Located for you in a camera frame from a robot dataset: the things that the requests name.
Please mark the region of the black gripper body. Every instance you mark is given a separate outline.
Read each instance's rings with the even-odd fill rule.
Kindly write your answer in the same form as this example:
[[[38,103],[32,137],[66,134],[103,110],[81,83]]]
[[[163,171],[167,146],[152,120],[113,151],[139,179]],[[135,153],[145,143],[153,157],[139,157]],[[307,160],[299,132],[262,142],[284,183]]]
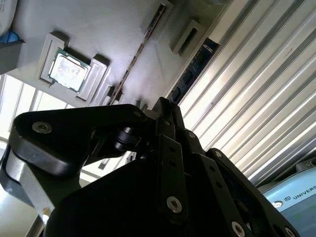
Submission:
[[[137,159],[61,201],[46,237],[196,237],[176,127],[136,135]]]

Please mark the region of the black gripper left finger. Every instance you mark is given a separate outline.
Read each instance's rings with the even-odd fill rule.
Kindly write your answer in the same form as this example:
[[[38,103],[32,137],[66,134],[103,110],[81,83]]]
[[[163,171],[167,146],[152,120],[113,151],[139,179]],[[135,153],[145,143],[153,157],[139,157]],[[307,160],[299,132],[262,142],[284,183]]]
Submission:
[[[159,98],[149,111],[126,104],[19,115],[9,137],[9,193],[51,216],[74,192],[137,159],[137,128],[176,127],[172,105]]]

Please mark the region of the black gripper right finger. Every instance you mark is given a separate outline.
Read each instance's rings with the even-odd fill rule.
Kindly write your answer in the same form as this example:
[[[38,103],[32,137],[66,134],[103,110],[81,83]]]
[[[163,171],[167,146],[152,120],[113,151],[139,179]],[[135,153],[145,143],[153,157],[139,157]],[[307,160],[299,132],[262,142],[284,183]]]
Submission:
[[[218,149],[203,150],[172,105],[184,148],[189,218],[197,237],[298,237],[298,231]]]

